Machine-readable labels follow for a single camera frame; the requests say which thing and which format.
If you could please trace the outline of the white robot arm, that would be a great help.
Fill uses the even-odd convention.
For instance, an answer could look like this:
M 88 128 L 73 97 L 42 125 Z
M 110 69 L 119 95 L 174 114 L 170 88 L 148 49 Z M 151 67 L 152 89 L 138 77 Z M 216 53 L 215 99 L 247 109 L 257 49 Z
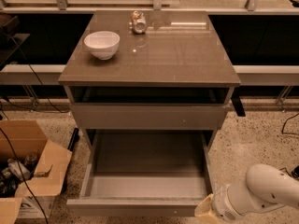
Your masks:
M 196 206 L 194 216 L 207 224 L 232 223 L 284 206 L 299 208 L 299 181 L 273 166 L 255 164 L 244 180 L 209 194 Z

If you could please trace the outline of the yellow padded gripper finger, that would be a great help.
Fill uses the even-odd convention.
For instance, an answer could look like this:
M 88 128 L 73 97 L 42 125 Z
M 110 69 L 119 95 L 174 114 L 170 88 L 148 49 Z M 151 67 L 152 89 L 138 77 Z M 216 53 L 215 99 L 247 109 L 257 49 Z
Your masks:
M 213 194 L 209 194 L 194 210 L 194 216 L 203 224 L 220 224 L 212 209 Z

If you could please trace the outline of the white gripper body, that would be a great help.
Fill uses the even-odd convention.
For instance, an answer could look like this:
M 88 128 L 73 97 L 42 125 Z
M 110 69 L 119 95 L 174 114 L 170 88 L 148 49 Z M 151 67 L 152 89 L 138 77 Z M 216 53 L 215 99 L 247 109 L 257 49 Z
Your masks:
M 235 222 L 245 215 L 246 186 L 226 184 L 214 193 L 212 208 L 222 220 Z

